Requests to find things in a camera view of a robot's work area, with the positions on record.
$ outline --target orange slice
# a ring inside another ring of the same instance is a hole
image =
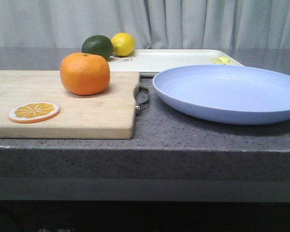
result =
[[[35,123],[55,117],[60,107],[51,102],[32,102],[20,105],[9,112],[9,119],[16,123]]]

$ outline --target orange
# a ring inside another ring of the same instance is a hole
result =
[[[33,102],[23,104],[9,112],[9,119],[16,123],[35,123],[55,117],[60,107],[51,102]]]
[[[93,95],[110,84],[110,66],[99,55],[76,52],[64,58],[60,65],[62,85],[77,95]]]

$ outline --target lime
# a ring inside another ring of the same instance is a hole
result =
[[[82,46],[83,53],[100,55],[108,59],[113,54],[112,41],[104,35],[93,35],[87,38]]]
[[[126,57],[131,54],[135,47],[134,38],[128,33],[118,33],[112,38],[114,54]]]

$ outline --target white tray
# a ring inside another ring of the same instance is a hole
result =
[[[213,64],[209,59],[228,57],[230,65],[242,66],[218,50],[206,49],[135,49],[127,57],[111,56],[111,71],[140,72],[140,76],[154,76],[161,71],[186,65]]]

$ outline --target citrus fruit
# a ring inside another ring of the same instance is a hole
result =
[[[118,33],[111,39],[114,46],[114,54],[126,57],[131,54],[135,47],[134,38],[128,33]]]
[[[82,46],[82,52],[99,55],[108,59],[113,54],[113,44],[104,35],[93,35],[87,38]]]
[[[93,95],[110,84],[110,66],[99,55],[76,52],[65,57],[60,65],[62,85],[77,95]]]
[[[16,123],[35,123],[55,117],[60,107],[51,102],[33,102],[23,104],[9,112],[9,119]]]

